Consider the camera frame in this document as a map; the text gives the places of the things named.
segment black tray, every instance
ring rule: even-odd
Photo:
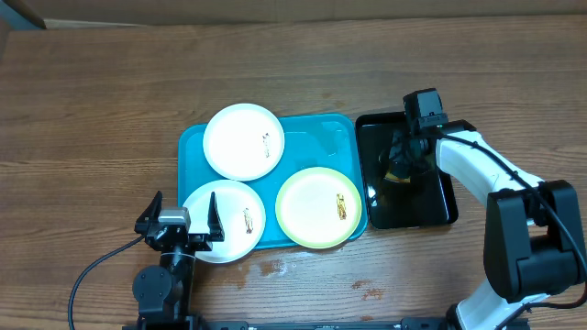
[[[389,229],[452,224],[459,217],[450,176],[436,167],[410,183],[382,178],[380,156],[389,154],[393,132],[407,132],[404,112],[362,115],[356,123],[365,202],[375,228]]]

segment plate with green rim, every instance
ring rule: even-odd
[[[292,175],[277,194],[275,214],[282,231],[307,248],[332,248],[359,225],[362,205],[349,178],[314,167]]]

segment teal tray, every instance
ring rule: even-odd
[[[367,228],[368,216],[360,172],[355,129],[348,117],[340,114],[300,115],[279,118],[285,133],[282,159],[269,174],[245,183],[259,194],[265,206],[265,231],[255,249],[286,248],[297,244],[277,223],[275,199],[283,183],[294,173],[312,167],[326,167],[346,175],[357,187],[362,203],[359,226],[349,237],[357,239]],[[198,187],[225,179],[216,173],[204,156],[202,140],[206,124],[187,128],[179,140],[177,202],[183,202]]]

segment paper plate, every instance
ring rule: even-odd
[[[190,233],[210,233],[208,208],[210,194],[224,228],[225,241],[212,243],[212,251],[196,252],[195,257],[212,263],[225,263],[247,255],[259,243],[265,229],[265,208],[248,185],[232,180],[209,182],[193,192],[183,206],[190,211]]]
[[[204,132],[204,155],[225,178],[255,180],[279,162],[285,147],[283,128],[269,110],[234,104],[218,112]]]
[[[360,196],[349,178],[327,168],[300,170],[277,194],[277,222],[295,243],[331,248],[350,237],[360,220]]]

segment wooden table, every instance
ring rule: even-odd
[[[587,224],[586,30],[585,16],[525,16],[12,32],[0,66],[0,327],[65,328],[79,273],[135,237],[157,190],[176,204],[182,132],[238,102],[354,119],[437,87],[451,119],[521,168],[571,182]],[[256,323],[442,315],[484,276],[483,207],[456,194],[450,227],[369,228],[326,251],[198,264],[193,308]],[[158,260],[141,244],[91,272],[78,328],[136,320],[131,283]],[[536,311],[533,328],[584,329],[585,311]]]

